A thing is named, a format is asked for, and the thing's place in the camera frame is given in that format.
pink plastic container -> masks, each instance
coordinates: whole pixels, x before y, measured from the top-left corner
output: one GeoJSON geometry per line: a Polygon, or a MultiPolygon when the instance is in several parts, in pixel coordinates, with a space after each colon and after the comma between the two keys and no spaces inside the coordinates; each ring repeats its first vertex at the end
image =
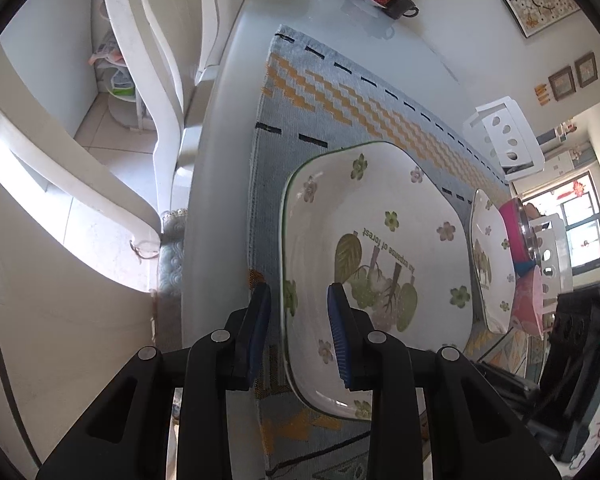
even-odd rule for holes
{"type": "Polygon", "coordinates": [[[529,227],[529,220],[520,199],[512,198],[504,203],[499,211],[507,227],[513,262],[522,264],[535,261],[536,264],[539,264],[540,254],[536,235],[529,227]]]}
{"type": "Polygon", "coordinates": [[[542,274],[535,266],[516,282],[509,326],[542,338],[542,274]]]}

silver screw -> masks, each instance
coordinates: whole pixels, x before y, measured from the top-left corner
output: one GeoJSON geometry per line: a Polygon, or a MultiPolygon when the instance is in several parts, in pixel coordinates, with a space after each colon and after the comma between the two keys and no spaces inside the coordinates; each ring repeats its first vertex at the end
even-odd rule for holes
{"type": "Polygon", "coordinates": [[[143,346],[138,350],[138,357],[142,359],[142,361],[148,361],[149,359],[153,359],[157,352],[155,348],[152,346],[143,346]]]}
{"type": "Polygon", "coordinates": [[[230,337],[231,334],[227,330],[216,330],[211,333],[211,341],[215,341],[216,343],[222,343],[230,337]]]}
{"type": "Polygon", "coordinates": [[[452,346],[446,346],[442,349],[442,357],[447,361],[458,361],[460,358],[460,352],[452,346]]]}
{"type": "Polygon", "coordinates": [[[369,332],[369,334],[366,336],[367,339],[369,339],[370,343],[384,343],[386,341],[386,335],[383,332],[380,332],[379,330],[374,330],[373,332],[369,332]]]}

window frame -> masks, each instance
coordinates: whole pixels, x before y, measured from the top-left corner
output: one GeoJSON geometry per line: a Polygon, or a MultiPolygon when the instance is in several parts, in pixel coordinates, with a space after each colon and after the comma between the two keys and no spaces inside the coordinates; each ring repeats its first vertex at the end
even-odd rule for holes
{"type": "MultiPolygon", "coordinates": [[[[598,220],[598,225],[600,226],[600,199],[598,198],[598,192],[596,190],[596,184],[593,182],[593,177],[591,176],[591,172],[590,171],[585,171],[573,178],[570,178],[569,180],[565,180],[563,182],[561,182],[560,184],[557,184],[556,186],[553,186],[549,189],[545,189],[543,192],[540,193],[536,193],[533,196],[530,196],[529,198],[525,198],[522,202],[523,203],[528,203],[531,202],[533,199],[538,198],[539,196],[542,196],[546,193],[550,193],[552,191],[555,191],[556,189],[558,189],[559,187],[564,186],[565,184],[568,184],[570,182],[574,182],[576,180],[579,180],[581,178],[583,178],[584,176],[588,176],[589,177],[589,181],[591,183],[591,190],[587,191],[587,194],[589,194],[589,201],[591,202],[591,209],[594,211],[592,216],[589,216],[587,218],[585,218],[584,220],[580,220],[579,222],[576,222],[573,225],[567,225],[566,219],[567,219],[567,215],[564,211],[564,204],[567,202],[570,202],[571,200],[575,200],[577,197],[574,198],[570,198],[569,200],[565,200],[565,202],[562,202],[560,205],[560,210],[562,211],[562,218],[564,218],[564,228],[567,231],[570,231],[571,229],[575,229],[577,227],[580,227],[581,225],[587,224],[589,222],[593,222],[595,220],[598,220]],[[596,202],[598,203],[598,212],[595,212],[595,208],[593,207],[593,200],[591,199],[591,193],[593,192],[593,195],[596,197],[596,202]]],[[[599,269],[600,268],[600,257],[596,258],[595,260],[591,260],[590,262],[587,262],[586,264],[582,264],[580,266],[577,267],[571,267],[571,272],[573,273],[574,276],[577,276],[578,274],[583,274],[584,272],[589,272],[591,270],[595,270],[595,269],[599,269]]]]}

picture frame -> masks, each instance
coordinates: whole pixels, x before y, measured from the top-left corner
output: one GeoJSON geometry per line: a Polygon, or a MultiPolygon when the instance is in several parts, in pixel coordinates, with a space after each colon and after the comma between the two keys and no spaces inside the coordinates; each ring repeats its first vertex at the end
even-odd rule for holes
{"type": "Polygon", "coordinates": [[[596,55],[593,52],[585,54],[578,58],[574,65],[576,67],[576,76],[580,88],[590,85],[598,79],[598,66],[596,65],[596,55]]]}
{"type": "Polygon", "coordinates": [[[573,79],[573,71],[571,65],[567,65],[555,74],[549,76],[549,84],[554,92],[556,101],[560,101],[576,93],[576,83],[573,79]]]}
{"type": "Polygon", "coordinates": [[[502,0],[525,38],[580,10],[574,0],[502,0]]]}

blue woven placemat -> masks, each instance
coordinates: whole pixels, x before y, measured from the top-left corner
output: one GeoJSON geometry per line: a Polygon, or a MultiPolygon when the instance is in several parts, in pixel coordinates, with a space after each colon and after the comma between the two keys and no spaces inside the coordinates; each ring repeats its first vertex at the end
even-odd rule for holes
{"type": "MultiPolygon", "coordinates": [[[[278,224],[286,180],[298,166],[321,153],[370,140],[388,140],[404,149],[456,210],[465,232],[476,189],[485,190],[496,205],[510,197],[502,169],[491,167],[430,110],[324,44],[280,27],[271,43],[258,108],[248,233],[250,281],[269,283],[273,299],[263,371],[256,382],[269,470],[368,430],[366,421],[337,420],[309,410],[286,385],[279,352],[278,224]]],[[[479,298],[479,292],[473,297],[479,298]]],[[[484,328],[477,301],[474,317],[467,350],[479,356],[497,339],[484,328]]],[[[293,468],[293,478],[364,478],[358,475],[366,467],[367,449],[368,439],[361,438],[276,476],[293,468]]]]}

